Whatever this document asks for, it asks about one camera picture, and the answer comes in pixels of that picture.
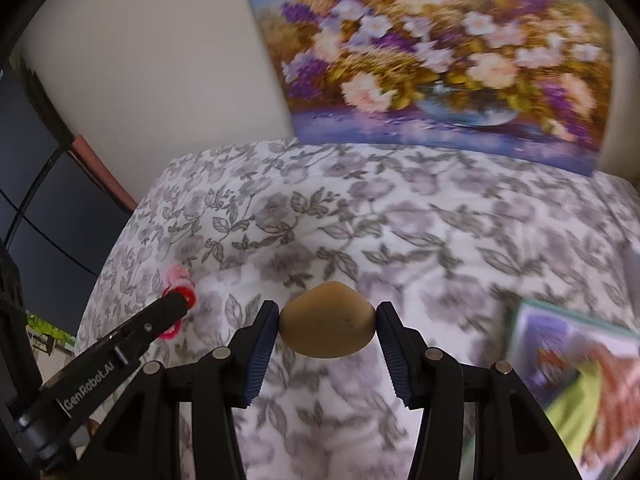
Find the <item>lime green cloth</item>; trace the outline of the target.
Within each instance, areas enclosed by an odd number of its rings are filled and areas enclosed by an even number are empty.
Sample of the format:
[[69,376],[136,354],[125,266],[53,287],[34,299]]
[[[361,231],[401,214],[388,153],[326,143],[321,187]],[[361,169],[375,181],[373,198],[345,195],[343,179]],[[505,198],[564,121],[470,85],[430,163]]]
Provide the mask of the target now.
[[596,424],[602,382],[600,365],[584,361],[577,367],[577,377],[544,410],[575,462],[582,457]]

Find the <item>pink white chevron cloth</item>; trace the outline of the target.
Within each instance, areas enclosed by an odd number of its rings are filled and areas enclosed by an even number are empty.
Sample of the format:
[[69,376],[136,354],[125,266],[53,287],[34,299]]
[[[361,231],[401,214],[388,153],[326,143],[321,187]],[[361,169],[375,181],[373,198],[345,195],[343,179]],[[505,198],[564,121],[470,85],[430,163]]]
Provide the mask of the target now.
[[597,419],[582,452],[582,463],[594,468],[611,465],[639,435],[639,358],[614,356],[603,344],[588,356],[602,372]]

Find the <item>red pink scrunchie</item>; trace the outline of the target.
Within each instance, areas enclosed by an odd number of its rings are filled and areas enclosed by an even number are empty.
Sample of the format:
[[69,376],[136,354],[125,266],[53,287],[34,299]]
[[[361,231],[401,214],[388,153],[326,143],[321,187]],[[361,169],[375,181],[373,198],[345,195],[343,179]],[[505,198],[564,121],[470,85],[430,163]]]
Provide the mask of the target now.
[[[165,297],[171,292],[178,292],[186,300],[186,310],[191,310],[196,304],[195,285],[191,280],[190,271],[183,266],[171,266],[166,270],[164,278]],[[171,340],[178,336],[182,329],[182,320],[175,322],[171,328],[160,334],[161,340]]]

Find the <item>beige makeup sponge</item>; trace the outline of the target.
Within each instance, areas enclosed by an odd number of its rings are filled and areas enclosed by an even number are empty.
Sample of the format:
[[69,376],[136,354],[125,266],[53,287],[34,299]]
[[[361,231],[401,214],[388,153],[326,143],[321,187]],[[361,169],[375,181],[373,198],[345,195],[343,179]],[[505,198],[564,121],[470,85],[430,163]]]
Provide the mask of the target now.
[[283,342],[302,356],[344,358],[373,338],[375,310],[356,290],[340,282],[326,282],[281,310],[279,332]]

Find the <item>white box with teal rim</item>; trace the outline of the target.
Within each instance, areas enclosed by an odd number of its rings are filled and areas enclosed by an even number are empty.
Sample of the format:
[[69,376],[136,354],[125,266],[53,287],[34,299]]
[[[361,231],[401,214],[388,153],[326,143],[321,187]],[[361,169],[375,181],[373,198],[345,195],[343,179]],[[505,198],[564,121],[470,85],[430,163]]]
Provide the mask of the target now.
[[584,479],[615,479],[639,444],[639,335],[526,299],[506,336],[524,380]]

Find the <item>purple cartoon tissue pack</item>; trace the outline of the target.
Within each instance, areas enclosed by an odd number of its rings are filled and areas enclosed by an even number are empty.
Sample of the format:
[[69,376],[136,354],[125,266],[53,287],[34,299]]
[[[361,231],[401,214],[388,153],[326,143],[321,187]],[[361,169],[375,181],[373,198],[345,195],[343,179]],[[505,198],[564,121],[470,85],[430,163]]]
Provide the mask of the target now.
[[639,334],[582,313],[525,299],[515,309],[506,359],[536,401],[549,404],[577,377],[588,351],[603,344],[614,356],[638,356]]

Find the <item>floral grey white tablecloth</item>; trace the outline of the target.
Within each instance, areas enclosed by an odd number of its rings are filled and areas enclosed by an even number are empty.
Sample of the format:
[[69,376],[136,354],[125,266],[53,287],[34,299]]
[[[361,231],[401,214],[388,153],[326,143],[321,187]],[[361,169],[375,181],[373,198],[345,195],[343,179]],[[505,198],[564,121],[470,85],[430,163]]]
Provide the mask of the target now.
[[[214,148],[174,159],[142,198],[94,285],[76,353],[182,266],[198,303],[145,361],[194,362],[264,300],[284,307],[333,280],[374,306],[391,301],[427,344],[489,366],[522,299],[639,331],[631,247],[639,194],[603,172],[423,146]],[[396,398],[376,341],[329,361],[279,341],[260,395],[234,416],[249,479],[405,479],[421,418]]]

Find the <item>floral painting canvas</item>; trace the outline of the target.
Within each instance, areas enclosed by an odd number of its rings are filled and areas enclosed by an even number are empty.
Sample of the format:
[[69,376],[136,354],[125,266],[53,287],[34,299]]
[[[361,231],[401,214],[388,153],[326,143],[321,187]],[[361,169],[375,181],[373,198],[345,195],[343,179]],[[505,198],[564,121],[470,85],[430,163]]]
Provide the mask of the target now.
[[298,140],[596,168],[613,79],[604,0],[248,3]]

